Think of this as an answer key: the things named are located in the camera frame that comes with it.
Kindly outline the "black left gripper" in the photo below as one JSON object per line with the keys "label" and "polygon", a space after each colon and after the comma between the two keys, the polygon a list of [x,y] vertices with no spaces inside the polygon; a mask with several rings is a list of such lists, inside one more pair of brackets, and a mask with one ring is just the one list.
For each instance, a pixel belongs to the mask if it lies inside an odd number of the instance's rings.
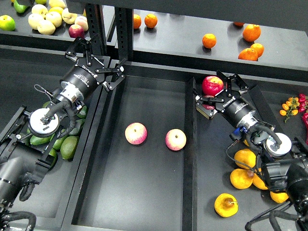
{"label": "black left gripper", "polygon": [[[65,58],[74,62],[74,66],[60,80],[63,91],[61,94],[71,102],[85,100],[102,85],[107,92],[114,90],[124,79],[123,64],[125,58],[114,68],[106,68],[104,59],[98,59],[92,54],[91,41],[81,37],[75,38],[65,52]],[[115,77],[115,81],[107,81],[106,77]]]}

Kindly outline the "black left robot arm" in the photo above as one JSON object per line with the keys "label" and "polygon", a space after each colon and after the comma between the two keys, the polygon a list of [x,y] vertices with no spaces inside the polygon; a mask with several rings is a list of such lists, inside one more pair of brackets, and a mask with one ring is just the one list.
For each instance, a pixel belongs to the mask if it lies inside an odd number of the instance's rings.
{"label": "black left robot arm", "polygon": [[0,228],[6,231],[10,222],[26,219],[32,231],[36,216],[31,212],[11,212],[16,199],[26,201],[36,185],[55,165],[51,155],[57,140],[67,137],[77,126],[77,115],[84,101],[103,86],[113,90],[124,80],[123,63],[110,68],[92,53],[91,41],[77,37],[65,52],[74,66],[60,80],[60,87],[47,91],[35,89],[49,97],[49,103],[35,111],[21,106],[0,134]]}

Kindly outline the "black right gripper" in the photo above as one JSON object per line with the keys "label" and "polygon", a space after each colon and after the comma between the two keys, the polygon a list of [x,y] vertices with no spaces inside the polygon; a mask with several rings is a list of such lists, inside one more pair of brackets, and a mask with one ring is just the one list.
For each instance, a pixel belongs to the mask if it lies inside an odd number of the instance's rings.
{"label": "black right gripper", "polygon": [[[217,70],[216,74],[225,83],[225,89],[216,96],[202,96],[196,89],[193,89],[196,110],[207,119],[212,119],[218,111],[234,128],[250,128],[255,125],[257,123],[254,117],[256,110],[241,96],[248,92],[249,86],[238,74],[226,76],[220,70]],[[233,82],[239,91],[232,90]]]}

